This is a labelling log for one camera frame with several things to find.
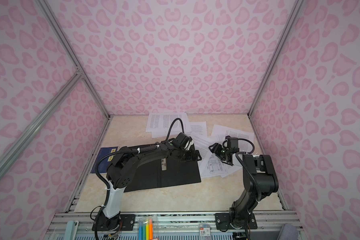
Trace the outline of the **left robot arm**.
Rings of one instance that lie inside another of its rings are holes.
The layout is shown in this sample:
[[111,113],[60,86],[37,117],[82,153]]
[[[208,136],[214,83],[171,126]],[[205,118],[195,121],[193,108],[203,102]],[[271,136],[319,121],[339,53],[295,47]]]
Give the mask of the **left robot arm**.
[[201,182],[198,163],[201,154],[195,146],[180,147],[169,141],[151,145],[122,147],[112,154],[113,160],[103,177],[106,199],[94,219],[93,231],[130,230],[121,217],[124,192],[159,189]]

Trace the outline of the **technical drawing sheet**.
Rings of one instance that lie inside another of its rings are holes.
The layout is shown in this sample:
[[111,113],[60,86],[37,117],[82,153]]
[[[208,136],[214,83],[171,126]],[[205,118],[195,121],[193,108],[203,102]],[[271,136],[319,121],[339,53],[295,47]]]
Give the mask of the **technical drawing sheet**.
[[198,161],[202,179],[217,176],[224,178],[242,169],[242,167],[229,166],[222,163],[221,160],[210,151],[209,146],[215,143],[222,143],[222,136],[204,137],[200,134],[191,134],[191,137],[194,141],[196,150],[199,150],[202,157],[202,160]]

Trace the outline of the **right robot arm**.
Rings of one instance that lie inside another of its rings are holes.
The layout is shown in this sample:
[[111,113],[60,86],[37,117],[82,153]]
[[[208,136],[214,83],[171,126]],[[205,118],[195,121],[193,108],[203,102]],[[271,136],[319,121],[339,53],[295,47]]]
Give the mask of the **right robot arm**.
[[215,214],[217,230],[243,230],[247,236],[250,230],[258,228],[254,209],[260,201],[279,189],[276,171],[269,155],[253,155],[255,145],[243,138],[227,136],[222,144],[209,146],[223,164],[238,166],[243,170],[244,191],[233,202],[228,213]]

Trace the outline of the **orange and black folder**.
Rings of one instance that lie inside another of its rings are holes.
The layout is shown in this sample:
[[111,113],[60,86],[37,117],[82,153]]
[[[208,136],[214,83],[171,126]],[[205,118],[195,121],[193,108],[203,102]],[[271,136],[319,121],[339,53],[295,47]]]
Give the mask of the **orange and black folder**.
[[162,160],[158,159],[137,169],[133,181],[125,192],[150,190],[196,184],[201,182],[197,162],[180,162],[170,157],[166,160],[167,169],[162,169]]

